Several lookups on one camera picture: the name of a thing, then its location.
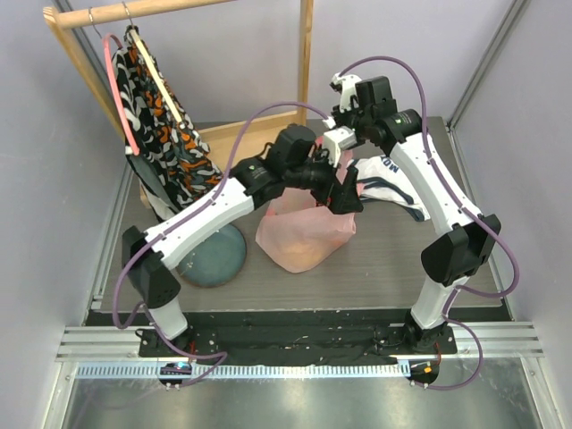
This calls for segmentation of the blue ceramic plate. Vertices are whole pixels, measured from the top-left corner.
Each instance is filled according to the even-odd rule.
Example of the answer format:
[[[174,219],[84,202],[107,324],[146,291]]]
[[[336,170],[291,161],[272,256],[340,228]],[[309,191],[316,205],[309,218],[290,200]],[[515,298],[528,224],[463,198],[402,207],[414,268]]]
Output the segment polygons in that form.
[[[186,283],[203,289],[223,286],[242,269],[247,257],[247,242],[232,224],[211,235],[178,264],[176,271]]]

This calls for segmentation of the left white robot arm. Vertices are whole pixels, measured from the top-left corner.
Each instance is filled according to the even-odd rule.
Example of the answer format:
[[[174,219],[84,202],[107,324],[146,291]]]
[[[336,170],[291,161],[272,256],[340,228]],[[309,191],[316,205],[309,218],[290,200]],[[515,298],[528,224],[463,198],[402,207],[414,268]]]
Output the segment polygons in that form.
[[[192,206],[156,227],[131,227],[122,235],[123,265],[167,354],[181,356],[190,345],[173,268],[222,227],[280,197],[287,188],[309,191],[334,215],[362,212],[357,169],[351,166],[344,178],[338,177],[343,152],[356,142],[355,133],[345,126],[328,130],[317,144],[313,131],[291,124],[267,144],[266,152],[237,162],[228,177]]]

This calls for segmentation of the pink plastic bag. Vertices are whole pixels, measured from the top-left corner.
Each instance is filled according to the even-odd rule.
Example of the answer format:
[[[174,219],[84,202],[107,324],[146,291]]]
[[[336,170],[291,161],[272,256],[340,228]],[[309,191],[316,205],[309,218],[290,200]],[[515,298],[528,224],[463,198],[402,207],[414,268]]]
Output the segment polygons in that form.
[[[351,153],[344,151],[336,170],[343,182]],[[328,201],[309,190],[286,188],[273,200],[257,228],[256,243],[280,267],[303,273],[321,264],[356,232],[355,214],[333,214]]]

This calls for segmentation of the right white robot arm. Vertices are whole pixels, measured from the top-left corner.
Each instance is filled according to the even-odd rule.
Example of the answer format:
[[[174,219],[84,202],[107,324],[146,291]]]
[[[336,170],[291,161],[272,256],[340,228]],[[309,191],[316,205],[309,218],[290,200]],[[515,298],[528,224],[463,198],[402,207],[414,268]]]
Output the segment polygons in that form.
[[[332,109],[336,124],[352,130],[358,144],[379,147],[399,167],[433,222],[436,239],[421,253],[425,282],[406,315],[401,341],[413,352],[431,351],[444,334],[443,312],[454,293],[488,261],[500,220],[484,216],[466,197],[439,157],[425,120],[414,109],[398,109],[388,78],[337,73],[331,86],[341,96]]]

